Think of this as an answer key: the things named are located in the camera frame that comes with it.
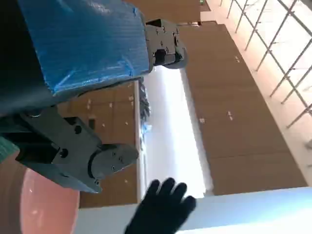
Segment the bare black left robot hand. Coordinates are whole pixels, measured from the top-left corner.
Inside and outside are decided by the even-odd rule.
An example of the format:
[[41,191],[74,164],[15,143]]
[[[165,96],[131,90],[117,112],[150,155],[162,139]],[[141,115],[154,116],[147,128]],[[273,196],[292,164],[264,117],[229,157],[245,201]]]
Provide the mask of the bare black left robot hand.
[[27,168],[64,188],[100,193],[99,182],[135,163],[138,151],[103,143],[57,105],[187,60],[174,23],[147,22],[121,0],[3,0],[0,133]]

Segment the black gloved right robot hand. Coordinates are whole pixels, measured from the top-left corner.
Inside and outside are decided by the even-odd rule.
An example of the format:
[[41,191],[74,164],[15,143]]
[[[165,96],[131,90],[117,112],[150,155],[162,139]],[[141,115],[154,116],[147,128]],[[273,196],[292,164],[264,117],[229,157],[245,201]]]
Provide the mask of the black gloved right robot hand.
[[125,228],[126,234],[175,234],[196,208],[196,199],[189,195],[185,183],[173,178],[163,183],[153,180],[144,199]]

